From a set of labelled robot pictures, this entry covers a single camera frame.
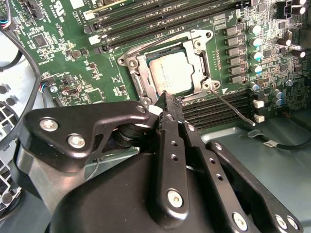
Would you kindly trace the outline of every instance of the silver screw head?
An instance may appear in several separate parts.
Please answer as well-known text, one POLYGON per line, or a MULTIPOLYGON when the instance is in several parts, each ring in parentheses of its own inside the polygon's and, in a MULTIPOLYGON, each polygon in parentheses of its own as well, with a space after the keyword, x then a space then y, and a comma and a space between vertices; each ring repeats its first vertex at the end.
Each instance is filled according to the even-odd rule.
POLYGON ((180 208, 183 205, 183 198, 175 190, 169 190, 167 192, 167 198, 169 199, 170 204, 175 208, 180 208))
POLYGON ((194 131, 195 128, 192 126, 192 125, 188 125, 188 128, 191 130, 191 131, 194 131))
POLYGON ((247 230, 247 223, 245 219, 239 213, 233 213, 232 217, 238 228, 245 232, 247 230))
POLYGON ((58 88, 57 88, 56 86, 51 86, 51 87, 50 87, 50 91, 51 91, 52 93, 56 93, 56 92, 58 91, 58 88))
POLYGON ((223 149, 222 146, 219 145, 219 143, 217 143, 217 142, 215 142, 215 147, 216 147, 218 150, 222 150, 222 149, 223 149))
POLYGON ((287 225, 280 215, 276 215, 276 221, 280 225, 281 228, 283 228, 284 230, 287 229, 287 225))
POLYGON ((80 149, 85 146, 86 142, 80 135, 71 135, 68 137, 67 142, 73 148, 80 149))
POLYGON ((48 131, 48 132, 53 132, 58 129, 58 124, 55 120, 51 119, 44 119, 40 121, 39 123, 41 129, 48 131))
POLYGON ((146 113, 146 110, 144 109, 144 107, 138 105, 136 108, 137 108, 137 110, 140 111, 141 113, 146 113))
POLYGON ((294 221, 294 219, 291 216, 287 216, 287 220, 296 230, 299 229, 298 225, 296 224, 296 222, 294 221))

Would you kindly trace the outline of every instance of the black cable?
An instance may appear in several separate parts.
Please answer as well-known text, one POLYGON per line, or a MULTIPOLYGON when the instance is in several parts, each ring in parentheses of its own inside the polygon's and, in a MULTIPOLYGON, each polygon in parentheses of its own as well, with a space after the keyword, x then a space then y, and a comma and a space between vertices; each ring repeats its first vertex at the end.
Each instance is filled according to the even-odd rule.
POLYGON ((13 66, 15 66, 20 61, 22 56, 23 56, 23 53, 20 50, 18 50, 17 55, 14 58, 14 60, 11 61, 9 64, 7 64, 3 67, 0 67, 0 72, 3 72, 5 69, 9 69, 9 68, 12 68, 13 66))
POLYGON ((0 151, 6 147, 6 145, 8 145, 11 141, 14 140, 15 137, 17 137, 19 135, 21 126, 22 126, 22 121, 21 119, 24 118, 24 116, 30 111, 32 110, 34 103, 35 103, 35 98, 37 96, 37 91, 40 87, 40 83, 41 83, 41 74, 38 68, 38 65, 36 64, 36 62, 33 60, 33 58, 31 57, 31 55, 27 52, 27 50, 25 50, 25 48, 19 43, 19 41, 16 39, 16 37, 14 36, 14 34, 10 31, 4 31, 1 27, 0 27, 0 31, 8 38, 10 39, 13 44, 15 44, 17 46, 17 48, 23 53, 23 55, 25 56, 25 58, 27 59, 27 61, 29 62, 31 68, 34 71, 35 74, 35 83, 34 83, 34 87, 30 93, 29 99, 26 103, 26 106, 24 108, 24 111, 22 112, 18 122, 16 123, 15 127, 7 134, 7 136, 2 139, 0 141, 0 151))
POLYGON ((12 208, 10 206, 4 211, 4 213, 0 216, 0 222, 12 217, 15 215, 23 206, 23 203, 25 202, 26 194, 24 190, 21 190, 21 193, 19 195, 19 198, 17 200, 17 203, 14 205, 14 203, 11 203, 11 205, 14 205, 12 208))

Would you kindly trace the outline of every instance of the small component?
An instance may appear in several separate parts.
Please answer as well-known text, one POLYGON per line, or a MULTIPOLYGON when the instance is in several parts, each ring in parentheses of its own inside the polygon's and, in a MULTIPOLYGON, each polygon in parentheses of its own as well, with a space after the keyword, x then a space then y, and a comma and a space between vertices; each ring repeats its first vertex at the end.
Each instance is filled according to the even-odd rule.
POLYGON ((88 50, 85 48, 80 49, 80 53, 82 54, 82 56, 88 56, 89 55, 88 50))
POLYGON ((37 46, 37 48, 46 46, 48 44, 43 34, 35 35, 33 37, 33 41, 34 41, 34 44, 37 46))
POLYGON ((262 45, 262 40, 260 38, 252 38, 249 41, 249 45, 253 47, 259 47, 260 45, 262 45))
POLYGON ((71 55, 74 59, 78 59, 79 57, 81 57, 81 53, 78 50, 74 50, 71 52, 71 55))
POLYGON ((59 97, 55 97, 52 100, 55 107, 63 107, 62 102, 60 101, 59 97))
POLYGON ((262 100, 254 100, 253 103, 254 103, 254 107, 257 109, 264 107, 264 102, 262 100))
POLYGON ((302 65, 296 65, 294 66, 294 72, 295 73, 298 73, 298 72, 301 72, 302 71, 302 65))
POLYGON ((229 72, 230 74, 241 74, 242 71, 241 71, 241 67, 232 67, 232 68, 229 68, 229 72))
POLYGON ((306 12, 305 7, 292 7, 293 15, 303 15, 306 12))
POLYGON ((240 31, 242 29, 243 29, 243 25, 242 24, 238 24, 236 26, 224 29, 224 34, 226 36, 236 35, 238 33, 238 31, 240 31))
POLYGON ((272 50, 265 50, 264 52, 263 52, 263 56, 264 57, 270 57, 272 55, 272 50))
POLYGON ((292 44, 292 41, 291 40, 286 40, 286 39, 283 39, 283 38, 280 38, 277 40, 277 43, 279 45, 283 45, 283 46, 289 46, 292 44))
POLYGON ((258 12, 263 12, 266 10, 266 4, 265 3, 261 3, 258 5, 258 12))
POLYGON ((250 34, 259 35, 261 32, 261 26, 259 25, 252 25, 248 28, 248 32, 250 34))
POLYGON ((230 82, 235 84, 235 83, 241 83, 242 82, 242 76, 241 75, 235 75, 230 77, 230 82))
POLYGON ((280 65, 280 71, 286 71, 287 70, 287 64, 281 64, 280 65))
POLYGON ((252 51, 250 57, 259 62, 262 59, 262 54, 258 51, 252 51))
POLYGON ((230 66, 235 66, 240 64, 240 57, 231 58, 228 60, 230 66))
POLYGON ((91 67, 91 69, 95 69, 95 68, 96 68, 96 65, 95 65, 95 63, 90 63, 90 64, 89 64, 89 67, 91 67))
POLYGON ((228 46, 234 46, 234 45, 238 45, 239 40, 243 40, 244 36, 243 35, 238 35, 236 37, 232 37, 232 38, 228 38, 225 40, 226 45, 228 46))
POLYGON ((295 56, 298 58, 304 58, 306 56, 306 52, 300 51, 300 50, 292 50, 291 54, 292 54, 292 56, 295 56))
POLYGON ((280 23, 278 24, 278 28, 279 28, 279 29, 286 28, 286 22, 280 22, 280 23))
POLYGON ((257 123, 262 123, 265 121, 264 116, 259 116, 257 114, 254 115, 254 118, 257 123))
POLYGON ((284 97, 284 94, 278 89, 274 90, 272 95, 277 99, 282 99, 284 97))
POLYGON ((271 92, 271 88, 268 87, 268 88, 264 89, 263 92, 265 94, 269 94, 271 92))
POLYGON ((254 64, 251 67, 251 71, 256 73, 256 74, 260 74, 262 72, 262 67, 257 65, 257 64, 254 64))

